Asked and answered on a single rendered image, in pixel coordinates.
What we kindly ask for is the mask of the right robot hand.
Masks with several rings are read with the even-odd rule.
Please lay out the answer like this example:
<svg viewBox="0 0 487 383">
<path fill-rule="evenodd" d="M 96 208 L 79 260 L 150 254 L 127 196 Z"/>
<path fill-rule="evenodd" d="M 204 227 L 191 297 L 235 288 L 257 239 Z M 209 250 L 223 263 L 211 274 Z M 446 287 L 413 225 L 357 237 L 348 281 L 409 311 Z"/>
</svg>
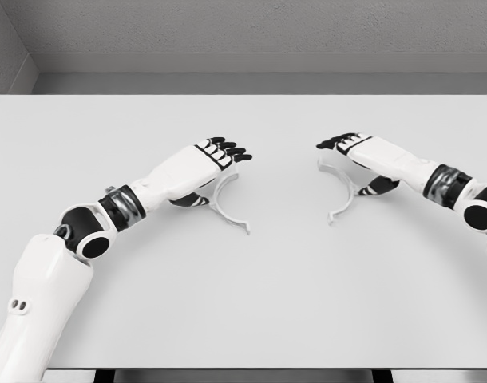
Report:
<svg viewBox="0 0 487 383">
<path fill-rule="evenodd" d="M 316 144 L 316 148 L 335 150 L 357 165 L 378 174 L 367 186 L 358 190 L 358 195 L 382 195 L 400 184 L 393 170 L 393 145 L 379 137 L 364 133 L 343 133 Z"/>
</svg>

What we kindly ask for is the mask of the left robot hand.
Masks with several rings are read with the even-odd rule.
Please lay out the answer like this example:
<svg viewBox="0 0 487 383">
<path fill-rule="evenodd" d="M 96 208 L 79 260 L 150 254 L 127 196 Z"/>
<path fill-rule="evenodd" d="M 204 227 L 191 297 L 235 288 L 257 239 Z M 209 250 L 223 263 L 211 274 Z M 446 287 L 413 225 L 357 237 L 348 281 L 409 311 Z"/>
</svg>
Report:
<svg viewBox="0 0 487 383">
<path fill-rule="evenodd" d="M 179 207 L 199 207 L 209 199 L 196 190 L 214 180 L 232 164 L 249 161 L 252 155 L 223 137 L 213 137 L 181 149 L 155 168 L 146 186 L 148 198 L 141 199 L 147 210 L 157 209 L 165 200 Z"/>
</svg>

